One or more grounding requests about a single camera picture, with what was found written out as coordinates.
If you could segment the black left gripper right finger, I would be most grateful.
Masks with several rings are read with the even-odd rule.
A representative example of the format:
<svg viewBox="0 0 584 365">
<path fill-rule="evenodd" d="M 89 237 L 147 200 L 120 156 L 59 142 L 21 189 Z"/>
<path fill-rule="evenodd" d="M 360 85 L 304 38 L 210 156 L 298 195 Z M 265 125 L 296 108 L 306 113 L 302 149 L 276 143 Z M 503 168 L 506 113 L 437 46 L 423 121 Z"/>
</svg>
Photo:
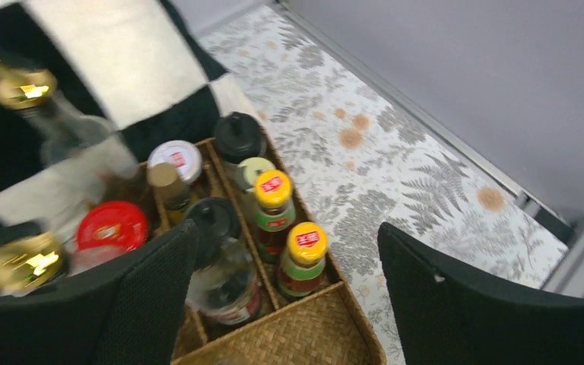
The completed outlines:
<svg viewBox="0 0 584 365">
<path fill-rule="evenodd" d="M 390 223 L 377 234 L 408 364 L 584 364 L 584 299 L 497 277 Z"/>
</svg>

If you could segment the green bottle yellow cap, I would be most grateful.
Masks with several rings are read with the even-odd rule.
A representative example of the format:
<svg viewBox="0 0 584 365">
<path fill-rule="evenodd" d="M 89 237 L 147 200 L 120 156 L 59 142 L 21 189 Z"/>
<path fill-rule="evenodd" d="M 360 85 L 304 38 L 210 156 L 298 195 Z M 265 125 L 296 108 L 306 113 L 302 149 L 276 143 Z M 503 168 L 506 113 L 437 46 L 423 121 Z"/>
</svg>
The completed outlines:
<svg viewBox="0 0 584 365">
<path fill-rule="evenodd" d="M 293 183 L 281 170 L 265 171 L 255 180 L 255 242 L 264 262 L 278 261 L 297 221 L 293 192 Z"/>
</svg>

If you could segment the reflected cruet gold spout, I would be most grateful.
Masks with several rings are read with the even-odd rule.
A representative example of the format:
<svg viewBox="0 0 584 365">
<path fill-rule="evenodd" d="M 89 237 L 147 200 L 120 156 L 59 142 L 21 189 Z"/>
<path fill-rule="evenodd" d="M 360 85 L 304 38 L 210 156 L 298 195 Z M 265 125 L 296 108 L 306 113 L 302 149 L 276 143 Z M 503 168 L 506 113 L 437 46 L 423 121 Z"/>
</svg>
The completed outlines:
<svg viewBox="0 0 584 365">
<path fill-rule="evenodd" d="M 69 254 L 54 233 L 0 245 L 0 295 L 26 295 L 67 272 Z"/>
</svg>

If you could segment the glass cruet gold spout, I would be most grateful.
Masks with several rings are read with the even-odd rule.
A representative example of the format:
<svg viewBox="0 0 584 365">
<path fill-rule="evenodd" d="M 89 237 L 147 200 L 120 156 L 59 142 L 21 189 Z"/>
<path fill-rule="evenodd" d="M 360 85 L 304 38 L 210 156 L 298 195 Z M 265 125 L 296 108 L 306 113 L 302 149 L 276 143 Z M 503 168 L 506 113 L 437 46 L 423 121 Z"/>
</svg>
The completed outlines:
<svg viewBox="0 0 584 365">
<path fill-rule="evenodd" d="M 114 124 L 76 109 L 47 68 L 0 50 L 0 221 L 147 195 Z"/>
</svg>

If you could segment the reflected green bottle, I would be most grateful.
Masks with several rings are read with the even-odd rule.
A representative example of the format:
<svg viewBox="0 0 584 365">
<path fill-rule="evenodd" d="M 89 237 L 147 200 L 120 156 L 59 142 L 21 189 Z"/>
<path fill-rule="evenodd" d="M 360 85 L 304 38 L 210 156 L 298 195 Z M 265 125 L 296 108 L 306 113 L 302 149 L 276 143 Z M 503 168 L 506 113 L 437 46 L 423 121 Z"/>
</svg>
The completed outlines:
<svg viewBox="0 0 584 365">
<path fill-rule="evenodd" d="M 324 278 L 328 250 L 328 236 L 318 224 L 307 221 L 294 226 L 278 263 L 279 291 L 293 299 L 315 291 Z"/>
</svg>

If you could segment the red lid chili sauce jar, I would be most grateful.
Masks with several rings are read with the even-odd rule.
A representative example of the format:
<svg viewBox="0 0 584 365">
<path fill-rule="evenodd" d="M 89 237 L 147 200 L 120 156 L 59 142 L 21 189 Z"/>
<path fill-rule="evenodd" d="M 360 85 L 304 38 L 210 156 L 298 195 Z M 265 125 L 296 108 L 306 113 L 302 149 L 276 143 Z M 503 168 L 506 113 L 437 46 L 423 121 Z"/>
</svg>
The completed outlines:
<svg viewBox="0 0 584 365">
<path fill-rule="evenodd" d="M 148 219 L 137 205 L 126 201 L 98 205 L 78 225 L 70 275 L 78 275 L 137 249 L 148 236 Z"/>
</svg>

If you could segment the small yellow oil bottle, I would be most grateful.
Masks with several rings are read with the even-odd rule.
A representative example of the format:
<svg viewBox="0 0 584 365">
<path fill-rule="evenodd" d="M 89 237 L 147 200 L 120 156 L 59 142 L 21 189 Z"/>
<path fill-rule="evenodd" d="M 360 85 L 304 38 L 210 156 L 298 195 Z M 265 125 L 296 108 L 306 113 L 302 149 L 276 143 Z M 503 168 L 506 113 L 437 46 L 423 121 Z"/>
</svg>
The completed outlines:
<svg viewBox="0 0 584 365">
<path fill-rule="evenodd" d="M 172 225 L 182 222 L 187 210 L 198 201 L 198 196 L 171 163 L 158 163 L 150 167 L 148 182 L 161 199 Z"/>
</svg>

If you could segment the yellow cap spice bottle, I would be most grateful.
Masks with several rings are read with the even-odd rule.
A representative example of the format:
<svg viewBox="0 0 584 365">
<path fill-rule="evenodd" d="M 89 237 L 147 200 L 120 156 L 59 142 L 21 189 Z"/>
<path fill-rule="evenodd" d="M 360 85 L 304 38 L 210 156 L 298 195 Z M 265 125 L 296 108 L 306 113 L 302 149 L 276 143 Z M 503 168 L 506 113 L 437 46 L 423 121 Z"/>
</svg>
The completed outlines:
<svg viewBox="0 0 584 365">
<path fill-rule="evenodd" d="M 250 157 L 238 164 L 233 181 L 242 192 L 252 193 L 256 179 L 264 172 L 276 170 L 276 166 L 264 157 Z"/>
</svg>

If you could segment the clear vinegar bottle black cap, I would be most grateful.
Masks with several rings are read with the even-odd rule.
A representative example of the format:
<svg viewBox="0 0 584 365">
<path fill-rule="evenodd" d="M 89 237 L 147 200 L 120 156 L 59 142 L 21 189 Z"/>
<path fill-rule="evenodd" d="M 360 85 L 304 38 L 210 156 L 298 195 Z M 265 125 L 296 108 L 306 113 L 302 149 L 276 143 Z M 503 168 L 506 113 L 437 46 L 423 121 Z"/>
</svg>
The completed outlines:
<svg viewBox="0 0 584 365">
<path fill-rule="evenodd" d="M 187 303 L 220 325 L 236 327 L 250 322 L 259 311 L 262 295 L 256 265 L 232 202 L 203 198 L 186 217 L 199 232 Z"/>
</svg>

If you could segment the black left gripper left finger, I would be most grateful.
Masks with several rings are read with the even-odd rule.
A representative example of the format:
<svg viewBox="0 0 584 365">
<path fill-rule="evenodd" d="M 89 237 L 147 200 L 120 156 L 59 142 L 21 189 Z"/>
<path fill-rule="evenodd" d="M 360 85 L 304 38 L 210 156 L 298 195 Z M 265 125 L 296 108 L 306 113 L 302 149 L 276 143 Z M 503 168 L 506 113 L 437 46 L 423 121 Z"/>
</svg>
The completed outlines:
<svg viewBox="0 0 584 365">
<path fill-rule="evenodd" d="M 0 364 L 169 363 L 198 244 L 184 221 L 79 275 L 0 297 Z"/>
</svg>

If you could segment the white lid brown sauce jar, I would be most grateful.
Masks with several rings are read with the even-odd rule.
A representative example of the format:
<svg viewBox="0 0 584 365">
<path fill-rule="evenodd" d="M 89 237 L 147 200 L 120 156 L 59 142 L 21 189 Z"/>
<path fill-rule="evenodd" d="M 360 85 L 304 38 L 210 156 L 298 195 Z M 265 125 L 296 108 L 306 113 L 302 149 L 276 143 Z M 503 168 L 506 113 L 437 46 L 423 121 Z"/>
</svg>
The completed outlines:
<svg viewBox="0 0 584 365">
<path fill-rule="evenodd" d="M 190 186 L 199 198 L 208 196 L 205 191 L 202 153 L 194 144 L 183 140 L 160 144 L 150 153 L 148 167 L 159 163 L 174 165 L 182 181 Z"/>
</svg>

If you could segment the black cap shaker bottle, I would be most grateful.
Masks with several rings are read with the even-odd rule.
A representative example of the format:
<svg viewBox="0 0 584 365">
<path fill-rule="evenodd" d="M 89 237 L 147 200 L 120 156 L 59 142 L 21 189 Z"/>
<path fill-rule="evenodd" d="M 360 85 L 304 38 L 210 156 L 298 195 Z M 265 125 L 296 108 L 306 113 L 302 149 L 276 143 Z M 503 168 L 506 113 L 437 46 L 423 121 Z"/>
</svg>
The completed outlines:
<svg viewBox="0 0 584 365">
<path fill-rule="evenodd" d="M 251 157 L 264 157 L 267 141 L 259 122 L 251 115 L 232 112 L 216 121 L 213 129 L 214 149 L 223 161 L 228 176 Z"/>
</svg>

